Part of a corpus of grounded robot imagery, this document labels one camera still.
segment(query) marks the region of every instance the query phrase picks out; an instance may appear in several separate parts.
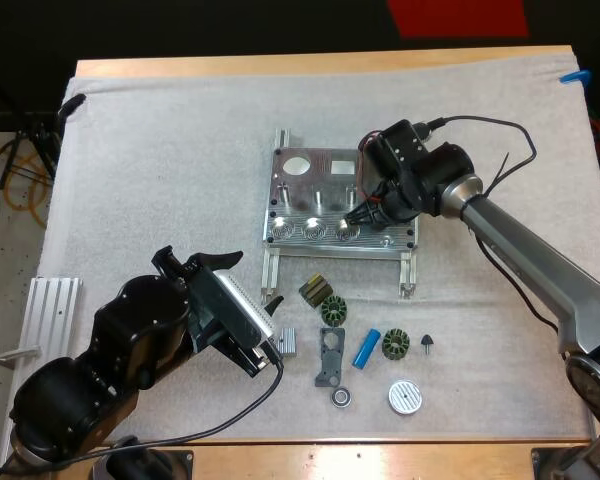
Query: blue battery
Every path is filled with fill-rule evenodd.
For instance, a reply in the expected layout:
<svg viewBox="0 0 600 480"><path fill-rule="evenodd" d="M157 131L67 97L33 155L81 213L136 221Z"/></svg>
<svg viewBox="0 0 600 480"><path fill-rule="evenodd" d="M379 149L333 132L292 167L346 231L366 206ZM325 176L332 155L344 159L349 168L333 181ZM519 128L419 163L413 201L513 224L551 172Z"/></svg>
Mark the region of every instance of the blue battery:
<svg viewBox="0 0 600 480"><path fill-rule="evenodd" d="M367 364L367 360L369 360L369 357L373 352L373 347L376 346L376 343L378 343L379 339L379 331L377 331L375 328L369 330L367 338L365 338L364 342L362 342L362 345L360 345L360 350L358 350L358 354L356 355L356 358L353 359L353 363L351 365L362 370Z"/></svg>

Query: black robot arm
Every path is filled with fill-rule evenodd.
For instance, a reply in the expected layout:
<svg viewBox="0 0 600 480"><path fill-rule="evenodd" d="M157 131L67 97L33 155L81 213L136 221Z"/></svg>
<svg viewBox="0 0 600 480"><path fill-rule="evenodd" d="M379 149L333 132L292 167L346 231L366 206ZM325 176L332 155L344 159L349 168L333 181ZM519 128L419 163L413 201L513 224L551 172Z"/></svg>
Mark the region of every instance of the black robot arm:
<svg viewBox="0 0 600 480"><path fill-rule="evenodd" d="M257 375L268 363L273 308L265 311L216 271L241 257L199 253L181 264L171 247L158 251L160 275L128 281L96 312L87 350L46 364L16 393L11 442L20 463L45 466L101 444L140 390L207 346Z"/></svg>

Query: table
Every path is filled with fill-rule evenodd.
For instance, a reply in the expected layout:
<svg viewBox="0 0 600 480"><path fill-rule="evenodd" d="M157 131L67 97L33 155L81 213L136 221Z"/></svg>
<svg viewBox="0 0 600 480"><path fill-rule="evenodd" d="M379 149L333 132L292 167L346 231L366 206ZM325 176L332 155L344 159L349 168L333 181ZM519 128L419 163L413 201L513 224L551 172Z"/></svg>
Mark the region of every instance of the table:
<svg viewBox="0 0 600 480"><path fill-rule="evenodd" d="M83 60L78 77L174 77L237 74L311 74L390 71L514 56L570 52L568 46L498 47L309 55ZM386 442L361 440L271 444L206 441L195 444L196 478L531 478L530 449L573 443ZM58 474L86 478L89 463Z"/></svg>

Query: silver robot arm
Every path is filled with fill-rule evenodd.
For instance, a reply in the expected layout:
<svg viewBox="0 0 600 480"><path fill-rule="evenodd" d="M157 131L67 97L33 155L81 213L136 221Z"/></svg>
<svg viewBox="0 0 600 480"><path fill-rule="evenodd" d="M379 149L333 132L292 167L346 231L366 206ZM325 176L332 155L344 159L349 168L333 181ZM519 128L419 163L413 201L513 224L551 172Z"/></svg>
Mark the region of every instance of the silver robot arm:
<svg viewBox="0 0 600 480"><path fill-rule="evenodd" d="M421 213L463 221L558 318L558 351L566 354L567 377L600 422L600 283L491 202L487 197L492 187L483 193L482 181L462 148L445 143L427 151L425 139L447 120L416 125L401 120L365 137L362 160L382 180L346 221L382 226L404 223ZM531 160L535 147L526 130L518 127L530 142ZM586 448L561 450L564 454L553 456L536 478L600 480L600 437Z"/></svg>

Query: cable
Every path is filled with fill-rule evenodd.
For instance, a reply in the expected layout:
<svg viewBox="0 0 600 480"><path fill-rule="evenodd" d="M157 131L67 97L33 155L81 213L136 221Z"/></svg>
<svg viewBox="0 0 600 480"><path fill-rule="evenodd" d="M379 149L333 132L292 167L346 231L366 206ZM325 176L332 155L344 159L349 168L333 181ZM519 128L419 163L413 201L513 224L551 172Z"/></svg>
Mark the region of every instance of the cable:
<svg viewBox="0 0 600 480"><path fill-rule="evenodd" d="M505 125L507 127L515 128L522 132L522 134L524 135L524 138L527 140L527 143L529 144L529 148L531 149L531 155L529 155L527 158L525 158L521 162L515 164L513 167L509 168L504 173L502 173L502 168L504 167L504 163L503 163L500 171L498 172L498 174L494 177L493 181L491 182L491 185L489 185L489 187L485 190L485 192L484 192L485 197L489 196L491 191L494 188L496 188L498 186L498 184L500 182L502 182L505 178L507 178L509 175L517 172L522 167L531 163L536 158L536 155L538 154L538 151L536 150L536 146L533 144L533 140L531 140L531 135L529 135L529 132L527 132L527 129L524 128L519 123L509 122L507 120L499 120L497 118L480 117L478 115L455 115L453 117L437 118L435 120L432 120L431 122L428 122L427 125L433 131L433 130L436 130L436 129L442 127L443 125L446 125L447 123L453 122L455 120L474 120L477 122L495 123L496 125Z"/></svg>
<svg viewBox="0 0 600 480"><path fill-rule="evenodd" d="M525 139L527 140L527 143L529 144L529 148L531 149L531 155L529 155L527 158L525 158L521 162L515 164L513 167L509 168L508 170L506 170L503 173L505 164L507 163L507 160L509 158L509 153L507 153L507 155L504 157L502 164L500 165L500 168L498 169L498 172L496 173L495 177L493 178L493 181L491 182L491 184L489 185L489 187L485 190L485 192L483 194L483 197L485 197L485 198L488 197L489 194L493 191L493 189L496 188L509 175L511 175L512 173L515 173L516 171L520 170L522 167L528 165L536 158L538 151L536 150L536 147L533 143L533 140L531 139L531 136L529 135L529 132L522 125L515 123L515 122L509 122L507 120L499 120L496 118L481 117L481 116L477 116L477 115L456 115L453 117L437 118L431 122L428 122L427 125L433 131L437 128L442 127L443 125L446 125L449 122L454 121L454 120L474 120L474 121L478 121L478 122L495 123L497 125L505 125L508 127L513 127L522 132ZM522 287L520 286L520 284L502 267L502 265L500 265L495 260L495 258L493 258L493 256L491 256L491 254L487 251L487 248L485 247L482 240L480 240L477 236L476 236L476 242L478 243L478 248L480 248L480 251L486 257L486 259L489 261L489 263L491 263L491 265L493 265L495 267L495 269L498 270L502 274L502 276L504 276L504 278L507 279L507 281L511 284L511 286L515 289L515 291L518 292L518 294L524 301L524 303L527 306L527 308L529 309L529 311L533 314L533 316L536 317L536 319L538 319L540 322L544 323L546 326L551 328L551 330L553 330L556 335L559 335L557 325L555 323L553 323L552 321L546 319L542 315L540 315L540 312L538 312L538 310L536 310L536 308L533 306L533 304L531 303L531 300L529 299L527 294L524 292L524 290L522 290ZM566 360L564 353L561 353L560 356L562 357L563 360Z"/></svg>
<svg viewBox="0 0 600 480"><path fill-rule="evenodd" d="M7 149L7 147L9 147L11 145L11 143L13 143L13 141L8 142L7 144L0 147L0 155L3 155L6 153L6 149ZM36 158L37 155L38 155L37 152L32 153L28 157L22 157L21 155L18 155L18 154L14 155L14 158L21 162L14 163L11 166L12 170L7 173L7 176L5 178L4 188L2 190L2 196L3 196L6 204L9 205L9 207L11 207L12 210L15 210L17 212L24 212L24 211L29 210L29 213L31 213L31 216L33 217L35 222L38 225L40 225L40 227L47 228L47 224L45 223L44 220L42 220L42 218L40 218L40 215L36 211L36 208L42 202L44 202L44 199L47 196L47 192L48 192L50 185L46 181L44 181L48 177L46 176L42 167L39 167L38 165L36 165L33 162L33 160ZM34 170L29 170L29 169L25 168L27 165L31 165L31 167ZM25 172L35 175L35 177L30 177L19 171L15 171L15 169L24 170ZM13 175L19 175L21 177L25 177L25 178L28 178L29 180L31 180L31 184L29 185L29 188L28 188L27 205L18 205L13 200L11 200L11 197L9 195L9 186L11 184L11 178L13 177ZM40 198L36 200L35 192L38 187L38 183L42 184L43 189L42 189L42 195L40 195Z"/></svg>
<svg viewBox="0 0 600 480"><path fill-rule="evenodd" d="M356 175L356 189L358 193L362 196L363 200L367 200L369 195L364 190L364 174L362 173L362 169L364 166L364 146L371 140L375 138L382 130L371 130L367 133L360 142L358 142L358 174Z"/></svg>
<svg viewBox="0 0 600 480"><path fill-rule="evenodd" d="M61 462L56 462L51 465L47 465L44 467L30 467L30 468L8 468L8 467L0 467L0 475L11 475L13 477L23 477L27 475L37 475L45 472L56 472L58 470L62 470L67 468L69 465L73 465L74 463L83 462L85 460L90 460L92 458L98 458L105 455L112 455L114 453L125 453L125 452L133 452L136 450L143 450L145 448L157 448L157 447L177 447L180 445L184 445L186 443L192 442L194 440L200 440L201 438L209 437L211 435L215 435L216 433L221 432L232 426L234 423L241 420L243 417L251 413L257 407L259 407L264 401L273 394L273 392L278 388L280 381L282 380L282 375L284 373L284 364L282 363L282 359L280 354L275 349L275 347L271 344L271 341L268 340L262 345L262 349L265 351L269 359L272 363L275 364L278 369L278 373L276 374L276 378L273 380L271 386L253 403L251 403L247 408L242 410L240 413L231 417L224 423L221 423L217 427L210 428L203 432L194 433L191 435L185 435L182 437L174 437L167 438L165 440L157 440L153 442L143 442L138 443L137 445L127 445L121 447L110 447L102 450L98 450L96 452L87 453L85 455L81 455L79 457L70 458L69 460L63 460Z"/></svg>

